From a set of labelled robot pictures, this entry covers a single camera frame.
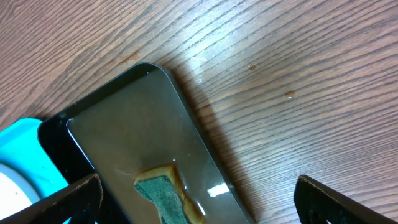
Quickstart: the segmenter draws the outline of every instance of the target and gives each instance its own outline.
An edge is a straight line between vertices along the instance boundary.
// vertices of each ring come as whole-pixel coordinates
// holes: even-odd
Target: wood grain
[[[3,0],[0,129],[155,62],[259,223],[299,222],[299,174],[398,221],[397,24],[392,0]]]

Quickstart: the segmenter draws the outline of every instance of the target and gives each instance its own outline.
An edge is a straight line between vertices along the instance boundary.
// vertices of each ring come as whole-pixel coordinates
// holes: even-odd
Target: water
[[[253,65],[250,63],[249,69],[250,69],[250,71],[254,71],[256,69],[256,65]]]
[[[295,98],[296,97],[296,91],[288,91],[287,93],[285,93],[285,96],[288,98],[288,99],[293,99],[293,98]]]
[[[154,204],[134,190],[134,179],[170,162],[205,223],[247,223],[162,72],[151,72],[83,111],[69,120],[68,130],[133,223],[160,224]]]

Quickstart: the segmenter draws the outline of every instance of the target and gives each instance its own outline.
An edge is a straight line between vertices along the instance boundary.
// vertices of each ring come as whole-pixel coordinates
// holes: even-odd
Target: water droplet
[[[296,91],[288,91],[287,93],[285,93],[285,96],[288,98],[288,99],[293,99],[293,98],[295,98],[296,97]]]
[[[249,69],[250,69],[250,71],[254,71],[256,69],[256,65],[253,65],[252,63],[250,63]]]

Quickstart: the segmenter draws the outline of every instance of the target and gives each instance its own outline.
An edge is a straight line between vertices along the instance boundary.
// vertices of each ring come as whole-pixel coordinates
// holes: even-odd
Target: tray rim
[[[57,114],[55,114],[54,116],[52,116],[49,119],[46,119],[45,121],[43,121],[38,130],[37,130],[37,138],[39,140],[40,145],[42,146],[43,150],[49,155],[49,158],[53,161],[53,163],[55,164],[55,166],[59,169],[59,171],[61,172],[61,174],[64,176],[64,178],[67,180],[67,182],[70,184],[71,182],[77,181],[78,179],[75,178],[71,178],[68,177],[67,174],[67,170],[63,170],[63,167],[59,167],[59,163],[57,163],[56,161],[53,160],[53,156],[51,156],[51,154],[53,154],[54,152],[51,152],[51,150],[53,149],[49,149],[48,146],[46,146],[45,143],[45,138],[44,138],[44,134],[47,132],[47,129],[49,128],[48,126],[50,125],[54,125],[52,124],[52,122],[56,121],[56,126],[57,126],[57,131],[60,131],[60,129],[62,130],[62,134],[66,134],[67,136],[69,136],[69,143],[73,143],[75,147],[78,148],[78,146],[75,144],[74,140],[72,139],[72,137],[69,135],[68,133],[68,129],[67,129],[67,122],[70,118],[76,116],[79,114],[80,111],[83,111],[84,109],[90,107],[91,105],[97,103],[98,101],[100,101],[100,99],[96,99],[95,95],[99,94],[99,97],[102,99],[104,97],[106,97],[107,95],[112,95],[114,92],[118,91],[119,89],[123,88],[124,86],[127,86],[128,84],[140,79],[141,77],[143,77],[144,75],[148,74],[149,72],[147,72],[146,74],[134,74],[133,72],[135,72],[134,70],[139,69],[140,67],[148,67],[151,68],[153,70],[160,70],[161,72],[163,72],[164,75],[166,75],[166,77],[168,78],[169,82],[171,83],[174,91],[176,92],[180,102],[182,103],[183,107],[185,108],[185,111],[187,112],[189,118],[191,119],[198,135],[199,138],[201,139],[204,147],[206,148],[206,150],[208,151],[211,159],[213,160],[213,162],[216,164],[217,169],[219,170],[222,178],[224,179],[224,181],[226,182],[229,191],[232,193],[235,202],[237,203],[240,211],[242,212],[244,218],[246,219],[247,223],[254,223],[254,219],[252,218],[251,214],[248,212],[245,204],[243,203],[241,197],[239,196],[238,192],[236,191],[236,187],[234,186],[233,182],[231,181],[231,179],[228,176],[228,173],[220,159],[220,157],[217,155],[217,152],[215,150],[215,147],[213,145],[213,143],[211,142],[210,138],[205,134],[204,129],[202,128],[202,126],[200,125],[200,122],[198,120],[198,118],[195,116],[192,107],[190,105],[190,103],[186,100],[186,98],[184,97],[183,91],[180,88],[180,86],[178,85],[175,77],[173,75],[171,75],[172,73],[169,72],[167,69],[162,68],[161,66],[158,66],[154,63],[146,63],[146,62],[142,62],[142,63],[137,63],[135,65],[133,65],[132,67],[130,67],[129,69],[125,70],[124,72],[122,72],[120,75],[114,77],[113,79],[111,79],[110,81],[106,82],[104,85],[100,86],[99,88],[97,88],[96,90],[92,91],[91,93],[87,94],[86,96],[84,96],[83,98],[77,100],[74,103],[71,103],[70,105],[68,105],[66,108],[64,108],[63,110],[59,111]],[[131,80],[129,82],[123,83],[122,87],[120,88],[116,88],[114,89],[114,92],[108,92],[106,94],[104,93],[99,93],[101,90],[106,90],[106,88],[110,88],[115,82],[120,82],[120,79],[123,79],[124,77],[130,75],[131,77],[129,77]],[[81,159],[85,159],[88,163],[88,166],[91,169],[90,173],[94,172],[94,169],[92,168],[90,162],[88,161],[88,159],[86,158],[81,158]],[[106,194],[109,194],[109,192],[106,190],[106,186],[104,186],[104,191],[106,192]],[[130,220],[128,220],[128,217],[126,216],[126,214],[124,214],[123,210],[120,208],[120,206],[116,203],[115,199],[113,199],[112,196],[110,196],[112,198],[113,203],[110,203],[112,206],[105,208],[105,209],[119,209],[120,210],[120,214],[114,214],[116,216],[112,216],[112,218],[117,218],[118,220],[120,219],[120,223],[131,223]]]

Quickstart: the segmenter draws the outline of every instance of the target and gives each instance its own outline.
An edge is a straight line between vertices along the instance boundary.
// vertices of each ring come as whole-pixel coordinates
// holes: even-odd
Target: wooden table
[[[299,174],[398,220],[397,24],[391,0],[3,0],[0,129],[155,62],[259,223],[299,222]]]

